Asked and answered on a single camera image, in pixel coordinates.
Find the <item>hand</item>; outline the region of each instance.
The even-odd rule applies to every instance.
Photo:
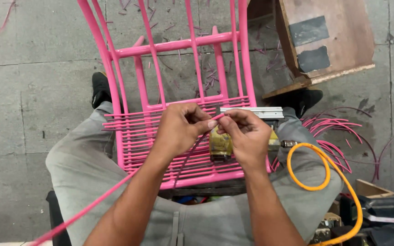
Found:
[[[243,170],[265,170],[265,158],[271,127],[250,110],[231,109],[218,120],[218,134],[232,138],[233,153]]]
[[[162,113],[151,152],[171,161],[193,146],[199,135],[212,130],[218,122],[196,103],[175,103]]]

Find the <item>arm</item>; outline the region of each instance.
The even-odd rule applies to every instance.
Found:
[[[85,246],[139,245],[144,238],[164,172],[172,159],[217,125],[195,103],[172,104],[162,114],[156,140],[123,194],[101,217]]]
[[[218,133],[226,132],[231,136],[233,152],[244,170],[256,245],[305,245],[282,207],[265,168],[272,129],[248,110],[233,109],[225,115],[219,120]]]

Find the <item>pink metal chair frame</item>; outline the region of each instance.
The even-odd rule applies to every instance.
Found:
[[[159,69],[157,53],[178,49],[192,48],[194,53],[194,62],[197,72],[199,98],[193,98],[172,103],[197,103],[200,107],[215,116],[217,106],[223,107],[256,107],[255,93],[252,82],[249,60],[249,45],[247,37],[247,1],[238,0],[239,15],[239,31],[236,30],[235,21],[235,0],[230,0],[230,14],[232,31],[218,33],[217,27],[212,28],[212,35],[195,37],[194,24],[192,21],[190,0],[185,0],[190,39],[171,41],[155,44],[151,34],[148,16],[144,6],[144,0],[138,0],[142,18],[144,20],[145,30],[148,38],[148,45],[141,46],[144,36],[141,36],[133,47],[115,49],[112,39],[107,29],[106,20],[103,17],[97,0],[92,0],[94,9],[99,19],[99,23],[106,37],[109,50],[107,49],[105,40],[101,34],[100,27],[95,19],[88,0],[78,0],[81,10],[85,15],[86,21],[92,31],[95,42],[97,43],[101,59],[106,70],[107,78],[112,95],[113,119],[108,120],[104,124],[105,131],[116,131],[117,139],[117,157],[118,165],[127,173],[137,171],[144,163],[147,154],[156,137],[157,126],[162,111],[171,103],[166,103],[164,90],[162,86],[161,71]],[[233,53],[235,58],[236,77],[238,83],[239,96],[229,98],[227,91],[227,82],[225,75],[225,65],[223,62],[221,43],[232,42]],[[238,42],[241,44],[241,55],[243,60],[244,79],[246,83],[247,95],[244,95],[241,84],[240,64],[238,58]],[[214,96],[205,96],[203,82],[201,78],[198,46],[213,45],[215,51],[215,59],[217,64],[218,79],[220,83],[220,94]],[[156,69],[161,103],[151,105],[148,103],[147,90],[145,85],[144,69],[142,66],[141,55],[151,54]],[[133,57],[136,69],[137,83],[139,86],[140,100],[142,104],[142,112],[129,113],[126,100],[126,92],[124,82],[119,68],[119,59],[125,57]],[[112,63],[115,66],[119,89],[116,84],[116,77]],[[123,101],[124,112],[121,112],[119,94]],[[236,161],[227,163],[211,163],[209,160],[208,140],[205,138],[198,144],[194,152],[191,154],[188,162],[180,170],[184,159],[189,152],[177,156],[173,159],[168,167],[161,184],[161,189],[170,189],[173,187],[185,187],[208,182],[215,182],[227,179],[236,179],[244,176],[244,173]],[[270,172],[270,163],[266,161],[267,171]]]

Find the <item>gray pants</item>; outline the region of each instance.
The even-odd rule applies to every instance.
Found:
[[[126,176],[111,160],[115,140],[113,132],[101,131],[102,123],[106,121],[104,114],[107,113],[112,113],[112,104],[103,102],[48,154],[47,168],[64,220],[78,213]],[[318,146],[309,131],[302,127],[293,109],[284,108],[284,116],[285,121],[276,131],[279,139]],[[280,150],[278,158],[282,163],[286,162],[288,151]],[[300,148],[294,152],[292,167],[296,177],[305,185],[317,186],[325,178],[322,161],[310,149]],[[311,192],[298,187],[286,169],[270,177],[284,209],[307,241],[342,190],[342,180],[336,171],[331,170],[329,185],[323,190]],[[125,187],[118,189],[68,228],[73,246],[84,243],[97,221]],[[253,244],[247,194],[193,206],[158,197],[142,243],[156,246]]]

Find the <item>black shoe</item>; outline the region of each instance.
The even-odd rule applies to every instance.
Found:
[[[94,94],[92,95],[92,108],[96,109],[104,101],[112,102],[106,74],[95,72],[92,75],[92,88],[94,89]]]
[[[296,111],[297,118],[301,118],[323,98],[321,90],[299,89],[276,95],[269,99],[272,107],[290,107]]]

